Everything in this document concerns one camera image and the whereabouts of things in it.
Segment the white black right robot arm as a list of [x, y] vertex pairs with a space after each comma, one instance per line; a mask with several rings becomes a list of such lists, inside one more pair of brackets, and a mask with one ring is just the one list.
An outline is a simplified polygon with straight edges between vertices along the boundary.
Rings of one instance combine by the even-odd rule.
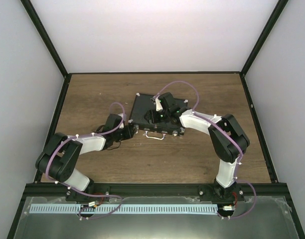
[[152, 97], [155, 109], [146, 114], [148, 122], [168, 122], [183, 129], [194, 129], [210, 136], [215, 153], [220, 159], [214, 179], [214, 194], [227, 200], [237, 182], [237, 170], [250, 140], [231, 114], [225, 116], [199, 113], [195, 108], [180, 107], [170, 92]]

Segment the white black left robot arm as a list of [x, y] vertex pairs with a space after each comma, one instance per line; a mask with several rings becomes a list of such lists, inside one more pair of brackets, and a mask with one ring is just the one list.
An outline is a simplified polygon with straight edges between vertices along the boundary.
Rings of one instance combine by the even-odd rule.
[[83, 201], [90, 201], [95, 197], [94, 181], [76, 169], [79, 156], [93, 151], [111, 150], [115, 142], [131, 139], [137, 132], [138, 126], [126, 124], [123, 114], [110, 114], [105, 124], [90, 134], [54, 134], [38, 157], [35, 167], [48, 179], [77, 192]]

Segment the black poker chip case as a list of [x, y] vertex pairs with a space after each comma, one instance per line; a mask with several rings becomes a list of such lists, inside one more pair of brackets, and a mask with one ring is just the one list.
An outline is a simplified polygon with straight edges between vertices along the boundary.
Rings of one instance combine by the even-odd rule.
[[153, 95], [136, 93], [130, 113], [129, 124], [138, 130], [183, 136], [185, 129], [180, 124], [174, 124], [162, 110], [156, 110]]

